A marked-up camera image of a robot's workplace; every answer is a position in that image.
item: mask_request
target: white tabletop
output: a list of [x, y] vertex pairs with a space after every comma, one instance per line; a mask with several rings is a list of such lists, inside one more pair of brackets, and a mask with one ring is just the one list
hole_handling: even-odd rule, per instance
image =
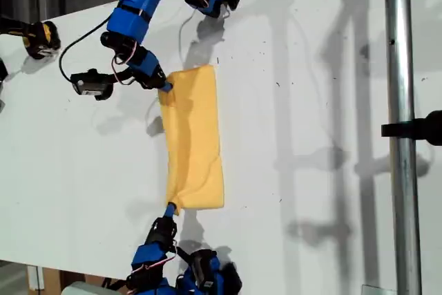
[[[441, 109], [441, 0], [413, 0], [416, 115]], [[115, 4], [53, 20], [64, 46]], [[145, 46], [166, 73], [215, 66], [225, 207], [176, 218], [185, 249], [236, 262], [243, 294], [396, 288], [384, 0], [242, 0], [198, 43], [200, 13], [163, 0]], [[65, 57], [111, 73], [103, 30]], [[57, 61], [0, 37], [0, 259], [125, 278], [164, 212], [167, 147], [155, 91], [76, 95]], [[423, 286], [439, 294], [442, 150], [419, 152]], [[179, 260], [168, 263], [176, 276]]]

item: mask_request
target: silver pipe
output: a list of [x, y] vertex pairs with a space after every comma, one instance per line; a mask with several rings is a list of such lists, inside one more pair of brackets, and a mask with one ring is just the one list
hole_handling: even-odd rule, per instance
[[[410, 0], [385, 0], [390, 123], [414, 119]], [[390, 139], [398, 295], [421, 295], [416, 145]]]

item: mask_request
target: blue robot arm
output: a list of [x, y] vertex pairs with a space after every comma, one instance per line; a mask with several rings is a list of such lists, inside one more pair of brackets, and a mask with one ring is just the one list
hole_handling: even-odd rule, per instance
[[[169, 203], [163, 217], [152, 225], [146, 242], [140, 245], [132, 261], [132, 274], [126, 285], [133, 294], [141, 295], [236, 295], [242, 287], [233, 263], [221, 268], [216, 251], [198, 250], [191, 255], [173, 245], [176, 224], [175, 205]], [[167, 252], [176, 252], [189, 267], [179, 276], [175, 287], [163, 277]]]
[[[185, 1], [204, 15], [210, 17], [220, 16], [222, 4], [226, 4], [234, 10], [239, 2], [239, 0]], [[159, 3], [160, 0], [119, 0], [116, 9], [114, 9], [110, 16], [107, 31], [102, 34], [101, 41], [104, 46], [115, 51], [115, 62], [119, 58], [123, 64], [129, 66], [132, 70], [132, 76], [140, 83], [142, 88], [158, 88], [169, 92], [172, 89], [172, 85], [167, 82], [157, 57], [141, 45]], [[74, 85], [77, 92], [81, 93], [82, 90], [87, 90], [84, 87], [84, 75], [77, 77], [78, 79], [81, 80], [83, 86], [78, 87], [78, 85]], [[100, 80], [101, 77], [95, 77], [95, 82]], [[106, 98], [110, 97], [111, 93], [112, 91], [108, 89], [108, 92], [105, 93]]]

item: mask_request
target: yellow towel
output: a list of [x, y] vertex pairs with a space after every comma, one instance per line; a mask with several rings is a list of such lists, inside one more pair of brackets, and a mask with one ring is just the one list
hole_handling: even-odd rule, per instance
[[169, 147], [167, 201], [181, 208], [224, 206], [215, 72], [212, 66], [172, 73], [159, 92]]

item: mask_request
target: floor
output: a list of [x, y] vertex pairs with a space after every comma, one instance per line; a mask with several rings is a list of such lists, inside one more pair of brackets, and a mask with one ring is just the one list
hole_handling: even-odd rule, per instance
[[25, 265], [0, 261], [0, 294], [28, 295]]

